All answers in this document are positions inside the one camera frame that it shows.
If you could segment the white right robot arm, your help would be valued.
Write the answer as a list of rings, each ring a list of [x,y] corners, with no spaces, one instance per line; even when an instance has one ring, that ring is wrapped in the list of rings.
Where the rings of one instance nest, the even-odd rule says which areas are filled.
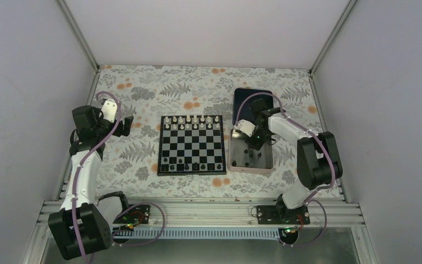
[[[263,99],[250,104],[254,121],[241,120],[239,127],[248,136],[247,145],[260,150],[273,135],[296,144],[298,180],[277,198],[276,218],[289,224],[298,208],[309,204],[320,190],[332,188],[343,175],[343,167],[333,133],[315,133],[290,118],[281,108],[271,108]]]

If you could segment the black chess piece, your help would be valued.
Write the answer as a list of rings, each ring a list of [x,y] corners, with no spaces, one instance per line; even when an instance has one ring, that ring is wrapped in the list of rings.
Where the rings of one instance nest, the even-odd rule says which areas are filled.
[[[199,170],[199,163],[195,162],[192,164],[192,170],[193,171],[198,171]]]

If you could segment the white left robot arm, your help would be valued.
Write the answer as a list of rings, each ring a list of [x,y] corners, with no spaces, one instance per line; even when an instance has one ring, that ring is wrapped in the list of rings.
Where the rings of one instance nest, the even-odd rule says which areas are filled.
[[[105,101],[101,108],[81,106],[72,111],[77,140],[70,140],[71,178],[59,211],[48,226],[65,260],[108,249],[114,221],[122,223],[131,207],[122,191],[95,198],[96,179],[103,160],[105,138],[128,136],[133,117],[120,120],[118,106]]]

